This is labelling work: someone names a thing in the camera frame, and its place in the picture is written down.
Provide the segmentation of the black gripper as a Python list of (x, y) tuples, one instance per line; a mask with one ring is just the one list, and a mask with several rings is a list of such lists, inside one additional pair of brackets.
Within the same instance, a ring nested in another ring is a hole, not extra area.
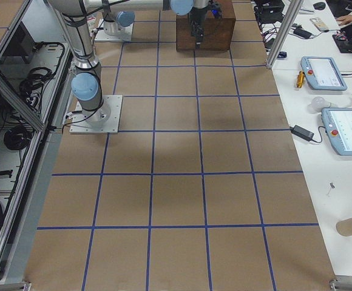
[(191, 36), (195, 38), (195, 48), (199, 49), (204, 38), (204, 28), (197, 21), (190, 22)]

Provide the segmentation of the person hand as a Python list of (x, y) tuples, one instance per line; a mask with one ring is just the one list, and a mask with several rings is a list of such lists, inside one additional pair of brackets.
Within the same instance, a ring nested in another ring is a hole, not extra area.
[(339, 26), (348, 25), (352, 23), (352, 15), (344, 15), (336, 18)]

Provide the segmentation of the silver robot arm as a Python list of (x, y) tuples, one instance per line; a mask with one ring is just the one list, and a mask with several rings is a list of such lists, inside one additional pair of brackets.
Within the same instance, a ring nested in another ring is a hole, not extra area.
[(215, 1), (84, 1), (86, 12), (98, 9), (103, 15), (103, 32), (120, 38), (132, 31), (136, 11), (168, 11), (178, 16), (188, 17), (191, 36), (195, 38), (195, 48), (199, 48), (205, 38), (207, 12), (221, 17), (220, 6)]
[(95, 54), (83, 1), (49, 1), (55, 10), (73, 53), (76, 76), (71, 89), (78, 100), (84, 122), (100, 128), (111, 109), (104, 102), (101, 89), (101, 64)]

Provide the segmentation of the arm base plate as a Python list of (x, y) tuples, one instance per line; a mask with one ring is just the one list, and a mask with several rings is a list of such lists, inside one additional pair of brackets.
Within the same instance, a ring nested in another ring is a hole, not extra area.
[(134, 24), (122, 27), (116, 22), (104, 22), (100, 19), (96, 28), (95, 42), (130, 42)]
[(73, 116), (69, 132), (72, 134), (118, 133), (122, 95), (103, 95), (103, 105), (89, 119), (90, 112), (84, 111)]

